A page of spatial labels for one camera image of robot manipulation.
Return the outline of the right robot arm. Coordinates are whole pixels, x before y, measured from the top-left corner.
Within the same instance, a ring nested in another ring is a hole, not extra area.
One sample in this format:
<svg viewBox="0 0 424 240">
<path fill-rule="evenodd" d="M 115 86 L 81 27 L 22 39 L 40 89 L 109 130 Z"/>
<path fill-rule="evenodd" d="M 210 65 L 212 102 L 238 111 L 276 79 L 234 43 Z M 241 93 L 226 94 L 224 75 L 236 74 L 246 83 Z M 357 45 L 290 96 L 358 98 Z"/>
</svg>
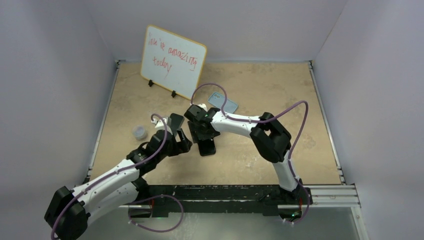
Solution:
<svg viewBox="0 0 424 240">
<path fill-rule="evenodd" d="M 280 196 L 288 204 L 300 198 L 300 177 L 296 175 L 291 156 L 298 141 L 274 116 L 264 112 L 261 116 L 244 116 L 225 113 L 222 109 L 207 109 L 203 104 L 192 104 L 184 113 L 190 123 L 192 135 L 199 142 L 211 140 L 220 133 L 232 133 L 250 138 L 259 154 L 271 162 L 281 188 Z"/>
</svg>

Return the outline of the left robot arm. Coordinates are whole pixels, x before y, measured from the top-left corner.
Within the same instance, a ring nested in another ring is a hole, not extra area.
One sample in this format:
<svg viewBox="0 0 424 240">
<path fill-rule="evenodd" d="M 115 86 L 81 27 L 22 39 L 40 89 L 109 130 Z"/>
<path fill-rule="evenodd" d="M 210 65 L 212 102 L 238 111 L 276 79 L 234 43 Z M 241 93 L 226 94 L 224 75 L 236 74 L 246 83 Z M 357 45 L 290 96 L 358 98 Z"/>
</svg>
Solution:
<svg viewBox="0 0 424 240">
<path fill-rule="evenodd" d="M 115 208 L 149 199 L 149 186 L 143 175 L 154 170 L 167 157 L 190 151 L 193 143 L 182 129 L 176 134 L 158 130 L 149 141 L 132 150 L 115 167 L 80 186 L 55 191 L 44 220 L 53 240 L 76 240 L 99 217 Z"/>
</svg>

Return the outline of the bare black phone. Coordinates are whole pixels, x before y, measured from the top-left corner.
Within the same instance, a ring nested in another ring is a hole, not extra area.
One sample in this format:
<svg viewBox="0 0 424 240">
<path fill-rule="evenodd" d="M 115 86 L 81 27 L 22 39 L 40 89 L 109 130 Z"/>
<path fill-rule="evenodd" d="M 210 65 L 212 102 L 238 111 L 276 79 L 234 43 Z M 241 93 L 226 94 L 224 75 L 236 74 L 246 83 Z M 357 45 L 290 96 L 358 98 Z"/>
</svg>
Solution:
<svg viewBox="0 0 424 240">
<path fill-rule="evenodd" d="M 168 126 L 174 136 L 176 135 L 177 130 L 181 128 L 184 119 L 184 116 L 176 113 L 171 113 L 168 117 Z"/>
</svg>

